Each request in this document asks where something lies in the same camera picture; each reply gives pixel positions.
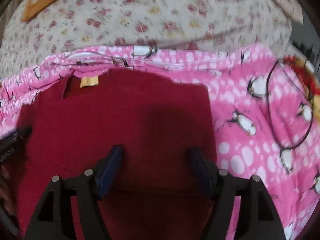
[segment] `silver screw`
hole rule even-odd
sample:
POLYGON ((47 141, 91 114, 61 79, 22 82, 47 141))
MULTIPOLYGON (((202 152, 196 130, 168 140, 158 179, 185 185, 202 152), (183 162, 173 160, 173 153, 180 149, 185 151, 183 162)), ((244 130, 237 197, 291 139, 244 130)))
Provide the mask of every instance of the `silver screw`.
POLYGON ((227 176, 227 175, 228 175, 228 171, 227 171, 227 170, 224 170, 224 169, 221 169, 221 170, 219 170, 219 174, 220 174, 221 176, 227 176))
POLYGON ((52 182, 58 182, 60 177, 58 175, 52 177, 52 182))
POLYGON ((260 181, 260 177, 259 177, 258 175, 253 175, 253 176, 252 176, 252 179, 253 179, 255 182, 260 181))
POLYGON ((93 174, 93 170, 88 169, 88 170, 86 170, 86 171, 84 172, 84 174, 85 174, 86 176, 91 176, 91 175, 93 174))

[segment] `folded red garment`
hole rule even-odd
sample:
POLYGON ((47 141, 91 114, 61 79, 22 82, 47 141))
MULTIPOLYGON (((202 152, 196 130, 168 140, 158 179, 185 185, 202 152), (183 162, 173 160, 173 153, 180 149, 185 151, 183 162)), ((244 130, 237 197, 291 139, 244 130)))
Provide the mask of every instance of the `folded red garment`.
MULTIPOLYGON (((78 176, 122 144, 113 190, 100 203, 112 239, 200 236, 211 203, 200 194, 187 151, 198 146, 215 160, 205 86, 116 69, 96 87, 81 89, 78 78, 64 78, 22 107, 19 125, 33 128, 24 173, 16 178, 23 235, 52 176, 78 176)), ((76 210, 74 223, 82 240, 76 210)))

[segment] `pink blanket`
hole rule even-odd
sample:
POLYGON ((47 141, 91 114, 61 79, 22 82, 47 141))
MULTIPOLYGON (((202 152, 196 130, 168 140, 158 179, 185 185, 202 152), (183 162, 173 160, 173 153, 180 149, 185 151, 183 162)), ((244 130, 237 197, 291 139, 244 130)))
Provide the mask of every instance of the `pink blanket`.
MULTIPOLYGON (((159 49, 148 58, 134 55, 138 50, 133 46, 78 49, 49 56, 41 65, 5 79, 0 90, 0 134, 15 126, 22 104, 31 103, 37 93, 67 75, 100 75, 127 65, 176 82, 203 83, 210 95, 217 165, 243 178, 258 174, 273 198, 286 238, 294 239, 319 200, 320 128, 312 122, 312 110, 291 68, 279 64, 271 75, 270 119, 266 80, 276 59, 261 45, 230 54, 159 49), (310 125, 299 147, 283 150, 299 143, 310 125)), ((239 204, 236 200, 227 239, 233 239, 239 204)))

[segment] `yellow clothing tag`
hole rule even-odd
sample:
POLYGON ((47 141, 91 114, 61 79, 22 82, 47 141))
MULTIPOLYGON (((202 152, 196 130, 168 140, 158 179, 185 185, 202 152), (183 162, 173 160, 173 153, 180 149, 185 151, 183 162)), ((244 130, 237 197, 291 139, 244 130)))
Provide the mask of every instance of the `yellow clothing tag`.
POLYGON ((94 77, 83 77, 80 82, 80 88, 83 87, 92 87, 99 85, 99 78, 98 76, 94 77))

